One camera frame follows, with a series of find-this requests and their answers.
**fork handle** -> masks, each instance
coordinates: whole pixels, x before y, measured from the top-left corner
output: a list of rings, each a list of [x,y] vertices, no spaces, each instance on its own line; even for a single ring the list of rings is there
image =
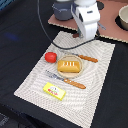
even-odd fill
[[[83,56],[83,55],[78,55],[81,59],[84,59],[84,60],[88,60],[88,61],[92,61],[94,63],[98,62],[97,59],[95,58],[91,58],[91,57],[88,57],[88,56]]]
[[[85,88],[86,88],[83,84],[74,82],[74,81],[69,80],[69,79],[64,79],[64,82],[65,82],[65,83],[68,83],[68,84],[71,84],[71,85],[73,85],[73,86],[76,86],[76,87],[78,87],[78,88],[81,88],[81,89],[85,89]]]

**striped placemat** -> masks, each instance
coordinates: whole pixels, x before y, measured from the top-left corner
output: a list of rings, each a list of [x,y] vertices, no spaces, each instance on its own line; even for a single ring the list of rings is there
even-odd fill
[[[59,32],[54,42],[61,47],[72,47],[83,42],[80,38],[72,38],[72,34]],[[82,74],[72,80],[82,83],[86,89],[79,89],[68,85],[63,81],[49,78],[45,70],[57,75],[56,63],[48,63],[44,55],[35,65],[24,82],[15,91],[14,95],[46,109],[60,117],[67,119],[83,128],[89,128],[95,113],[107,69],[112,57],[115,45],[99,40],[92,41],[76,49],[68,50],[73,53],[97,58],[98,62],[82,60],[84,70]],[[50,45],[46,52],[57,53],[57,59],[65,54],[54,45]],[[48,95],[43,91],[43,86],[50,82],[66,91],[62,101]]]

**bread roll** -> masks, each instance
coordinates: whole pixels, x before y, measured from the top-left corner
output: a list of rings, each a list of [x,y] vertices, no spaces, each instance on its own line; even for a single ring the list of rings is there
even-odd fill
[[[80,72],[80,64],[78,61],[59,60],[57,63],[57,70],[61,72]]]

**yellow package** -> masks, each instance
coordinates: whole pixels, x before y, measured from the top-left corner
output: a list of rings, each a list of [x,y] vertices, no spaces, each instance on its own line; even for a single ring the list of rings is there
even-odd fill
[[[47,84],[44,86],[43,90],[46,93],[50,94],[51,96],[53,96],[59,100],[62,100],[66,94],[66,91],[56,87],[55,85],[53,85],[49,82],[47,82]]]
[[[80,64],[78,61],[59,60],[57,70],[61,72],[80,72]]]

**white robot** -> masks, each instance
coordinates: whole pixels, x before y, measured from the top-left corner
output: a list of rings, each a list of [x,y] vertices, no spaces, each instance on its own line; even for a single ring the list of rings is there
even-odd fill
[[[74,0],[71,13],[78,26],[78,33],[84,41],[93,39],[98,29],[100,13],[96,0]]]

